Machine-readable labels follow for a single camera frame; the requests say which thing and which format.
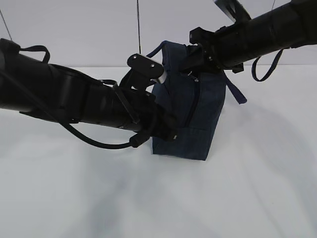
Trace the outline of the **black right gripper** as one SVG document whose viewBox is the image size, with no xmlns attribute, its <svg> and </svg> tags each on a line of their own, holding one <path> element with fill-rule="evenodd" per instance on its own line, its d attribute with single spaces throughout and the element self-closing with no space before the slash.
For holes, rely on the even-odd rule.
<svg viewBox="0 0 317 238">
<path fill-rule="evenodd" d="M 192 45 L 186 46 L 187 55 L 179 65 L 181 73 L 218 73 L 218 69 L 231 70 L 233 73 L 244 71 L 243 63 L 225 66 L 221 61 L 215 48 L 218 43 L 215 32 L 197 27 L 190 31 L 189 42 Z"/>
</svg>

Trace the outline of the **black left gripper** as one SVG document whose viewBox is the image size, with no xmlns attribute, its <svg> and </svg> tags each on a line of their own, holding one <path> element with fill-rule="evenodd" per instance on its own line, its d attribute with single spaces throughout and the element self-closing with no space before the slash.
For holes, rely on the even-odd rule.
<svg viewBox="0 0 317 238">
<path fill-rule="evenodd" d="M 176 117 L 157 104 L 155 99 L 152 94 L 141 97 L 139 117 L 142 131 L 149 137 L 171 142 L 177 137 Z"/>
</svg>

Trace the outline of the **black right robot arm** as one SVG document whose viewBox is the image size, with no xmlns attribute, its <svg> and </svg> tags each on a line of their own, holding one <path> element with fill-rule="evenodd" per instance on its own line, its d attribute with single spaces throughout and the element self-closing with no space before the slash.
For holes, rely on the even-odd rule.
<svg viewBox="0 0 317 238">
<path fill-rule="evenodd" d="M 251 18 L 237 0 L 214 3 L 233 24 L 215 32 L 201 27 L 191 30 L 189 42 L 198 48 L 180 64 L 181 72 L 231 70 L 239 73 L 249 60 L 317 43 L 315 0 L 292 0 L 256 18 Z"/>
</svg>

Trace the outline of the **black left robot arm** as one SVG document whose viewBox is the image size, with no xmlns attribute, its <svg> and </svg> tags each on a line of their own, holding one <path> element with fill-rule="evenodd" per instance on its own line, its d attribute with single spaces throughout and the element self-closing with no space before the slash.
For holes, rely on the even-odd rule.
<svg viewBox="0 0 317 238">
<path fill-rule="evenodd" d="M 20 47 L 0 41 L 0 106 L 29 117 L 63 123 L 90 123 L 135 132 L 129 146 L 150 137 L 173 141 L 176 118 L 156 102 L 147 88 L 163 82 L 163 66 L 133 54 L 120 83 L 94 79 L 80 71 L 49 63 L 44 46 Z"/>
</svg>

